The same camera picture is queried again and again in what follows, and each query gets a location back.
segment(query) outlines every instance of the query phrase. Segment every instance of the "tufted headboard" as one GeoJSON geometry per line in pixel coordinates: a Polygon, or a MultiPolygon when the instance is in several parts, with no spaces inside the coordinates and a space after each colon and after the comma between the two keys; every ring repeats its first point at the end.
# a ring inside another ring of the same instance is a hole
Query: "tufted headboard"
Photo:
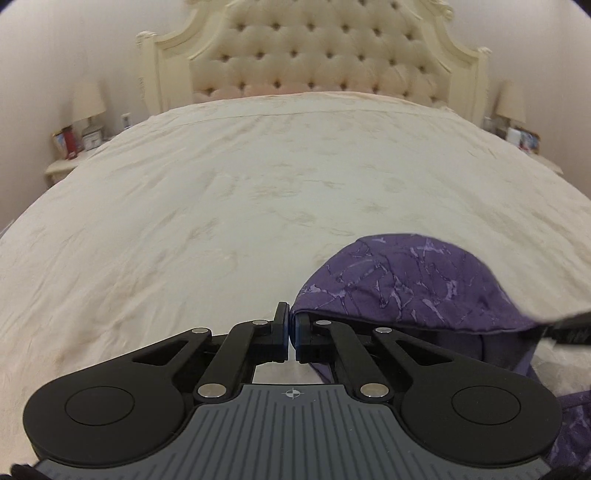
{"type": "Polygon", "coordinates": [[[184,28],[142,32],[151,115],[194,102],[352,90],[447,105],[480,124],[488,54],[453,41],[444,0],[190,0],[184,28]]]}

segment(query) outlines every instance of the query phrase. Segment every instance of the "purple fabric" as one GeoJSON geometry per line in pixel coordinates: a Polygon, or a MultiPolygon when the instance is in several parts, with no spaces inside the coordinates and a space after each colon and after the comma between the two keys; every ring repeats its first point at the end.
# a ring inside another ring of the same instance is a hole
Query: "purple fabric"
{"type": "Polygon", "coordinates": [[[558,399],[562,428],[546,461],[552,466],[591,468],[591,392],[573,393],[558,399]]]}
{"type": "MultiPolygon", "coordinates": [[[[522,315],[474,255],[434,238],[360,238],[300,290],[292,313],[357,317],[537,380],[530,362],[539,325],[522,315]]],[[[330,369],[315,367],[325,381],[330,369]]],[[[550,466],[591,468],[591,393],[569,395],[550,466]]]]}

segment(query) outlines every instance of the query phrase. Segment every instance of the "cream bedspread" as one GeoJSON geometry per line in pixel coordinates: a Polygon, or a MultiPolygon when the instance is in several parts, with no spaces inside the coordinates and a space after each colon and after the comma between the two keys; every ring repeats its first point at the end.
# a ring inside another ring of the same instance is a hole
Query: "cream bedspread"
{"type": "Polygon", "coordinates": [[[21,412],[43,383],[270,318],[341,247],[386,232],[469,250],[540,319],[591,309],[590,200],[453,112],[307,93],[188,106],[118,135],[0,239],[0,470],[34,460],[21,412]]]}

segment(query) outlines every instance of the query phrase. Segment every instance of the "wall outlet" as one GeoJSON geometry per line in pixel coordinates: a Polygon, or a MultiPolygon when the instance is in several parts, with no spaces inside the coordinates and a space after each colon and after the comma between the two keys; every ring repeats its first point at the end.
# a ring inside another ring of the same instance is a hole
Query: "wall outlet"
{"type": "Polygon", "coordinates": [[[127,130],[129,127],[131,127],[131,113],[124,113],[123,115],[121,115],[121,124],[123,125],[123,130],[127,130]]]}

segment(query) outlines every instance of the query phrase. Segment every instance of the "ribbed gray surface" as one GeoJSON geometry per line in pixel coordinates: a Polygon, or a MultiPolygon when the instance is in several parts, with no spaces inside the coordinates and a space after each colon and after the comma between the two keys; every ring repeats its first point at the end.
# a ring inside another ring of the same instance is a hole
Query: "ribbed gray surface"
{"type": "Polygon", "coordinates": [[[342,385],[247,385],[238,398],[197,409],[158,453],[117,468],[48,460],[55,480],[536,480],[542,460],[506,469],[455,465],[411,440],[387,407],[351,399],[342,385]]]}

